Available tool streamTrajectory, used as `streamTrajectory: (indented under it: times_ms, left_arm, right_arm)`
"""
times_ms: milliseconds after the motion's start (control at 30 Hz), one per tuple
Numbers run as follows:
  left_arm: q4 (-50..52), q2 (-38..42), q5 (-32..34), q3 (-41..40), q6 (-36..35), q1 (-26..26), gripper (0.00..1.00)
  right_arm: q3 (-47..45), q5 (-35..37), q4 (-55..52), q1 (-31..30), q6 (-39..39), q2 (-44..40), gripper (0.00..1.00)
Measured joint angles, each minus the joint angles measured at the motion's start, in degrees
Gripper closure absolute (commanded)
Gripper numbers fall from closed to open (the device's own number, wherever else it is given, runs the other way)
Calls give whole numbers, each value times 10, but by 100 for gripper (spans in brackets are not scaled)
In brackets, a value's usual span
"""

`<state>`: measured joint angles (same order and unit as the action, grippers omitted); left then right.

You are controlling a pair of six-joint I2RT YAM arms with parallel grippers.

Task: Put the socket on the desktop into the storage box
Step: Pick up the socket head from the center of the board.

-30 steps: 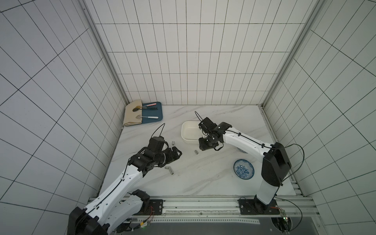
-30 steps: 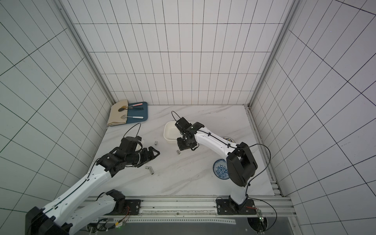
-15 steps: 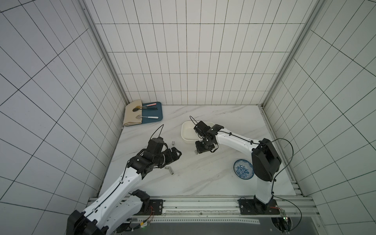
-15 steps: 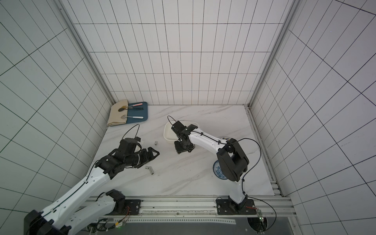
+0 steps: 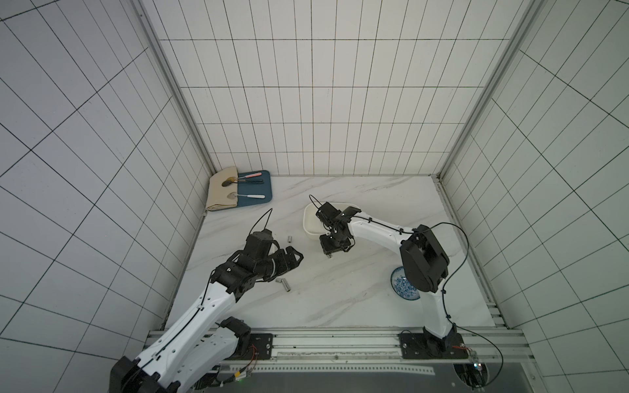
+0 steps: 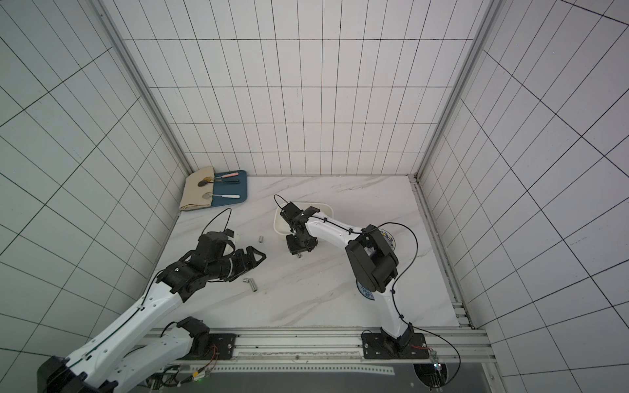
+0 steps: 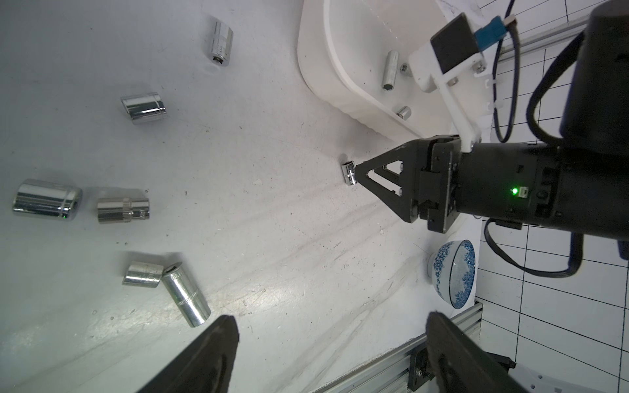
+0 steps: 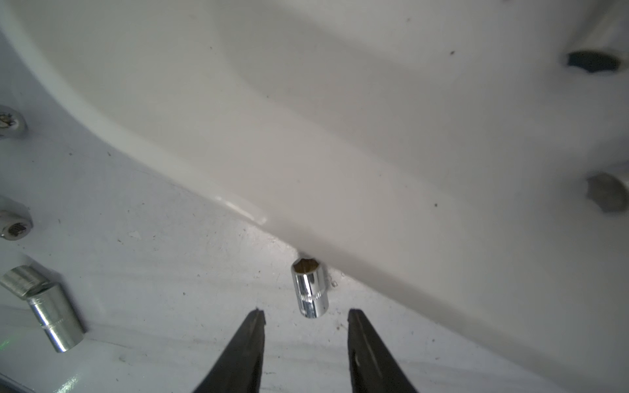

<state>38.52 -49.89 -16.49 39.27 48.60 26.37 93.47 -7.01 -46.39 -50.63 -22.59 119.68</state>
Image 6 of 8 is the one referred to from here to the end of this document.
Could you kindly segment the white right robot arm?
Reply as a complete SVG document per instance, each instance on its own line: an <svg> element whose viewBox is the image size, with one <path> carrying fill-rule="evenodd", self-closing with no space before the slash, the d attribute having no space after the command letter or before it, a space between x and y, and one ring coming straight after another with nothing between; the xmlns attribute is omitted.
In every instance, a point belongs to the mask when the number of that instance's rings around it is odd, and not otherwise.
<svg viewBox="0 0 629 393"><path fill-rule="evenodd" d="M414 329L403 321L394 301L394 284L399 260L381 229L363 229L330 219L320 209L301 209L293 202L279 208L288 224L288 249L293 255L311 252L320 241L341 248L347 254L355 280L372 293L380 317L380 337L388 355L397 357L411 343Z"/></svg>

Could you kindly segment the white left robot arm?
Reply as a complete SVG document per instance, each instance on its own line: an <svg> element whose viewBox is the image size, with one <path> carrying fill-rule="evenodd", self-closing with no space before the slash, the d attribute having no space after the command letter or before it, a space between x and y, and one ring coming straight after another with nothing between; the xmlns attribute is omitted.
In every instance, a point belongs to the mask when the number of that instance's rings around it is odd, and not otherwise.
<svg viewBox="0 0 629 393"><path fill-rule="evenodd" d="M128 392L160 368L212 350L209 328L187 317L175 332L143 348L136 345L168 314L208 283L231 283L266 258L255 247L235 247L233 231L208 232L195 249L159 271L147 291L100 334L66 357L39 366L39 392Z"/></svg>

